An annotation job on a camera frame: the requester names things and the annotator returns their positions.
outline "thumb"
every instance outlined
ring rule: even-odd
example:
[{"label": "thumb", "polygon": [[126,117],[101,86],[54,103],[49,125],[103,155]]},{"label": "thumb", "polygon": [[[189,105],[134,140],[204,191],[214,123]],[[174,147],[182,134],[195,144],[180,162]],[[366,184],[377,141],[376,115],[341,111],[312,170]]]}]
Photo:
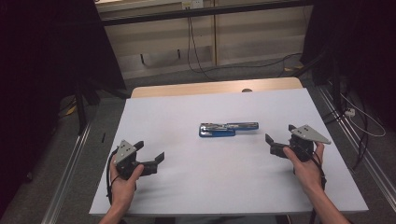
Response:
[{"label": "thumb", "polygon": [[142,175],[144,169],[145,169],[145,166],[142,164],[139,164],[134,169],[134,172],[132,173],[131,177],[129,177],[128,182],[134,184],[136,182],[136,180],[139,179],[139,176]]},{"label": "thumb", "polygon": [[293,150],[291,150],[291,148],[283,147],[283,152],[289,158],[291,163],[293,163],[294,166],[300,163],[300,160],[297,158],[296,154],[293,152]]}]

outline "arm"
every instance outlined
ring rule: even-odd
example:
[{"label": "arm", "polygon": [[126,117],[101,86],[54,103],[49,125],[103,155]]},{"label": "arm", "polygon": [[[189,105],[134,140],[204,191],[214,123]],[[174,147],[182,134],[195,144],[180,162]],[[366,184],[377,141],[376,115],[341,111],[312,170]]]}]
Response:
[{"label": "arm", "polygon": [[124,180],[119,176],[116,165],[114,162],[110,164],[110,179],[113,181],[111,185],[111,192],[113,194],[113,203],[108,209],[106,215],[99,222],[101,224],[119,223],[126,211],[131,206],[132,199],[134,198],[134,186],[136,180],[142,174],[144,169],[143,165],[139,165],[134,169],[131,177]]},{"label": "arm", "polygon": [[[317,162],[323,161],[324,146],[321,143],[316,143],[315,150]],[[293,163],[295,174],[297,175],[303,191],[308,196],[309,201],[315,208],[321,221],[325,224],[329,223],[349,223],[349,221],[338,211],[332,201],[327,197],[326,193],[321,187],[321,176],[318,167],[313,161],[301,162],[294,152],[284,147],[283,151],[289,160]]]}]

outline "black curtain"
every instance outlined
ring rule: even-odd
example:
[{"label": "black curtain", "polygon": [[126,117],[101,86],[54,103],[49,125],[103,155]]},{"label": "black curtain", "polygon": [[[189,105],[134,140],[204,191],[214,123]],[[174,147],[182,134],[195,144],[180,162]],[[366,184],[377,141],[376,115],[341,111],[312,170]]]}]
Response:
[{"label": "black curtain", "polygon": [[396,85],[393,57],[396,53],[396,14],[384,1],[324,1],[314,5],[305,36],[302,63],[325,52],[313,69],[316,84],[324,84],[333,74],[340,75],[379,117],[396,130],[396,109],[392,88]]},{"label": "black curtain", "polygon": [[0,0],[0,216],[40,159],[59,103],[76,83],[92,78],[125,88],[99,21],[92,0]]}]

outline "wall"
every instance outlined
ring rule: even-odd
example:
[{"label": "wall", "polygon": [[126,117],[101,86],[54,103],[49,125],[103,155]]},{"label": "wall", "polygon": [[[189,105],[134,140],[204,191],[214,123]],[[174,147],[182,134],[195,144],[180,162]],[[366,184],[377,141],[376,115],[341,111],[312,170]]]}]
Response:
[{"label": "wall", "polygon": [[[106,19],[181,10],[180,2],[129,0],[99,2],[96,5],[101,17]],[[260,2],[265,0],[204,1],[205,7]],[[311,10],[312,7],[293,7],[192,18],[195,45],[202,66],[283,58],[302,52]],[[109,26],[106,32],[125,79],[190,69],[185,57],[176,60],[176,50],[180,49],[182,56],[188,52],[187,19]],[[142,64],[138,57],[140,54],[150,63]],[[160,60],[160,57],[172,57],[174,60]]]}]

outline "forearm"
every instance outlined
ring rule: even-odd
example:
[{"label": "forearm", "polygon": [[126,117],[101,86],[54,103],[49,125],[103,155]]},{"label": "forearm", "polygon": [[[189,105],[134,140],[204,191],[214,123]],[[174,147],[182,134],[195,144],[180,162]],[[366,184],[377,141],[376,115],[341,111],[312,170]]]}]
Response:
[{"label": "forearm", "polygon": [[324,224],[349,223],[322,189],[312,189],[306,194]]},{"label": "forearm", "polygon": [[100,224],[117,224],[121,221],[122,217],[124,216],[126,209],[122,206],[112,205],[106,215],[102,218],[99,222]]}]

